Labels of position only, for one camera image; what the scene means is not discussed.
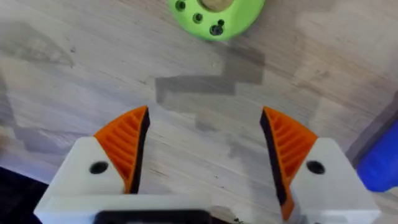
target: screw hole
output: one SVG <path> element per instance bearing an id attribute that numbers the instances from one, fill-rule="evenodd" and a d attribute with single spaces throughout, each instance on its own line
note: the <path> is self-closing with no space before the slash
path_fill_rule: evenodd
<path id="1" fill-rule="evenodd" d="M 185 9 L 185 2 L 183 1 L 177 1 L 175 3 L 175 8 L 178 12 L 182 12 Z"/>
<path id="2" fill-rule="evenodd" d="M 211 35 L 221 35 L 223 34 L 223 28 L 218 25 L 213 25 L 210 27 L 210 34 Z"/>
<path id="3" fill-rule="evenodd" d="M 199 24 L 203 20 L 203 15 L 200 13 L 196 13 L 193 15 L 193 22 Z"/>
<path id="4" fill-rule="evenodd" d="M 307 162 L 307 168 L 313 172 L 314 174 L 324 174 L 325 173 L 325 167 L 322 165 L 322 163 L 318 161 L 308 161 Z"/>
<path id="5" fill-rule="evenodd" d="M 92 174 L 102 174 L 103 172 L 106 171 L 108 166 L 109 166 L 109 164 L 105 161 L 95 162 L 91 165 L 90 172 Z"/>

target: green 3d printed part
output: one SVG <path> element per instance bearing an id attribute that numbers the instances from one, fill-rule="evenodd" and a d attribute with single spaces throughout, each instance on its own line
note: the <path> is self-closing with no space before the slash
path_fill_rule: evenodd
<path id="1" fill-rule="evenodd" d="M 207 40 L 227 40 L 245 31 L 265 0 L 168 0 L 178 23 Z"/>

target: blue object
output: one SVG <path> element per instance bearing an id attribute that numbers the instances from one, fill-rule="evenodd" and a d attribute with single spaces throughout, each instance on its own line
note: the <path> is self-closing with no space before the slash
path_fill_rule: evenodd
<path id="1" fill-rule="evenodd" d="M 357 166 L 368 190 L 385 192 L 398 186 L 398 121 L 370 148 Z"/>

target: black strip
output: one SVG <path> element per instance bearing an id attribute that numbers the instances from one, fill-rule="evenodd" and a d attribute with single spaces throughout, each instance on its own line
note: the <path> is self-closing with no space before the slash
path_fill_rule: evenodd
<path id="1" fill-rule="evenodd" d="M 141 180 L 142 157 L 144 156 L 144 143 L 147 131 L 150 125 L 148 108 L 145 111 L 144 119 L 141 123 L 141 130 L 139 131 L 138 150 L 136 158 L 136 167 L 134 168 L 134 177 L 131 180 L 130 194 L 137 194 L 139 190 L 139 182 Z"/>
<path id="2" fill-rule="evenodd" d="M 267 141 L 268 155 L 269 155 L 269 160 L 271 162 L 272 175 L 274 176 L 276 195 L 278 197 L 280 206 L 282 206 L 286 202 L 286 198 L 287 198 L 286 189 L 282 183 L 282 174 L 280 173 L 280 167 L 279 167 L 279 163 L 278 163 L 278 155 L 276 153 L 274 137 L 272 135 L 271 126 L 269 124 L 267 115 L 264 110 L 261 115 L 260 125 L 262 127 L 262 131 L 264 132 L 264 135 L 265 135 L 266 141 Z"/>
<path id="3" fill-rule="evenodd" d="M 103 211 L 95 216 L 93 224 L 127 223 L 189 223 L 210 224 L 211 215 L 204 210 L 144 210 Z"/>

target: orange ridged pad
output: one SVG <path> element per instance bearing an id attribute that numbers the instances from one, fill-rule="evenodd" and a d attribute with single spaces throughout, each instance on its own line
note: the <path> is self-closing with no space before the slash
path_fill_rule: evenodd
<path id="1" fill-rule="evenodd" d="M 268 107 L 264 107 L 260 124 L 267 140 L 282 218 L 286 221 L 294 208 L 289 185 L 318 137 L 299 122 Z"/>
<path id="2" fill-rule="evenodd" d="M 142 106 L 121 115 L 94 134 L 122 177 L 127 194 L 138 193 L 149 123 L 148 107 Z"/>

